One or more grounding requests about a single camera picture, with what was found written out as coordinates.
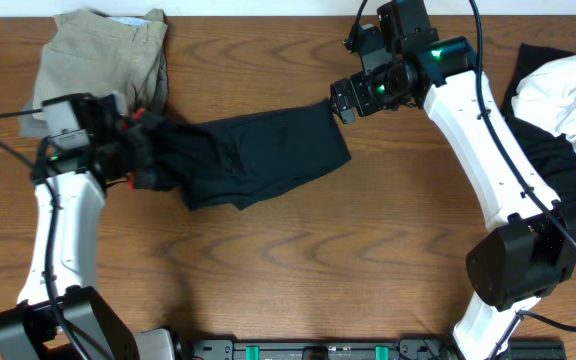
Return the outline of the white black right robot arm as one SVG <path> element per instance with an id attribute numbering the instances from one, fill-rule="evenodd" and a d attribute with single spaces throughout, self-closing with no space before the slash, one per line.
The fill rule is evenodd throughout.
<path id="1" fill-rule="evenodd" d="M 440 129 L 479 201 L 487 236 L 467 255 L 473 296 L 444 343 L 401 344 L 407 359 L 560 359 L 559 344 L 512 344 L 519 323 L 576 266 L 576 203 L 565 205 L 530 164 L 500 114 L 464 37 L 390 45 L 378 30 L 351 45 L 361 70 L 334 82 L 350 123 L 414 105 Z"/>

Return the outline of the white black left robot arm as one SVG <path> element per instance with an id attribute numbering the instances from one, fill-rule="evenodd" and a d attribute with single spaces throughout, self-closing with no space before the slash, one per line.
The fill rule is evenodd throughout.
<path id="1" fill-rule="evenodd" d="M 38 223 L 14 308 L 0 312 L 4 359 L 174 359 L 166 328 L 132 332 L 97 290 L 106 183 L 126 174 L 118 115 L 47 112 L 32 170 Z"/>

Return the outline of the black leggings red waistband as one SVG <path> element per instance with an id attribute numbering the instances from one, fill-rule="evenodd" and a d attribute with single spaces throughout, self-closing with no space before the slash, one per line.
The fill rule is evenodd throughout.
<path id="1" fill-rule="evenodd" d="M 134 188 L 178 188 L 191 210 L 243 210 L 351 159 L 328 101 L 197 124 L 140 111 L 120 128 L 134 149 Z"/>

